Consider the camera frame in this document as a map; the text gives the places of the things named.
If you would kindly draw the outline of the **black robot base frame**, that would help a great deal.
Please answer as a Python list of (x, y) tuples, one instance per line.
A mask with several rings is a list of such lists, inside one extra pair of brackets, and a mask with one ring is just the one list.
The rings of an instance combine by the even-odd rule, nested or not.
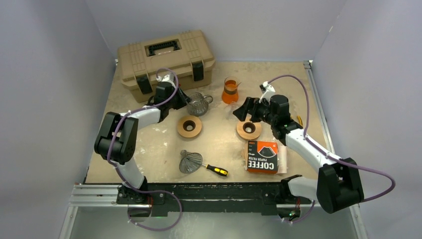
[(70, 204), (79, 207), (127, 207), (151, 209), (151, 216), (170, 212), (259, 213), (272, 216), (296, 203), (309, 206), (310, 196), (287, 193), (279, 182), (147, 183), (147, 189), (133, 190), (122, 184), (74, 186)]

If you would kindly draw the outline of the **smoky glass carafe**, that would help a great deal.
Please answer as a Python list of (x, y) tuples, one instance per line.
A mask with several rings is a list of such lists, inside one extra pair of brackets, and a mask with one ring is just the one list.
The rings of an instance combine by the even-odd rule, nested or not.
[(211, 95), (202, 95), (195, 92), (189, 95), (191, 99), (187, 104), (187, 111), (190, 115), (200, 117), (203, 116), (209, 109), (209, 104), (213, 102)]

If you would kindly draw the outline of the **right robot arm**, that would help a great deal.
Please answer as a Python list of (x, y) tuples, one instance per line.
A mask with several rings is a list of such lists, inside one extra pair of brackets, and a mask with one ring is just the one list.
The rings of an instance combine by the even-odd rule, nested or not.
[(283, 179), (279, 195), (284, 202), (290, 203), (297, 197), (307, 198), (318, 202), (329, 214), (363, 202), (363, 187), (356, 162), (330, 153), (307, 135), (291, 117), (287, 97), (274, 95), (270, 100), (248, 97), (233, 115), (240, 121), (250, 116), (252, 122), (269, 124), (273, 136), (318, 173), (316, 180), (302, 175)]

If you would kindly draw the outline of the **smoky glass dripper cone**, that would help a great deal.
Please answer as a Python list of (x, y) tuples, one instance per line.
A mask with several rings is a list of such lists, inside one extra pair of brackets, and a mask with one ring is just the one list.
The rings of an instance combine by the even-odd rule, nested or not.
[(203, 165), (203, 157), (199, 153), (182, 150), (180, 155), (179, 170), (183, 174), (194, 173)]

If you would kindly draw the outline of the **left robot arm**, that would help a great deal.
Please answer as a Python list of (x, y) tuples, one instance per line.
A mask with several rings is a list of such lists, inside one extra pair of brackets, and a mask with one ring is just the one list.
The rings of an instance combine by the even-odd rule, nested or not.
[(179, 87), (171, 83), (160, 83), (157, 92), (149, 98), (145, 106), (132, 112), (106, 113), (94, 151), (116, 170), (123, 185), (130, 188), (129, 197), (135, 203), (144, 203), (149, 191), (147, 179), (134, 159), (137, 132), (151, 124), (162, 122), (171, 109), (181, 109), (190, 102), (191, 98)]

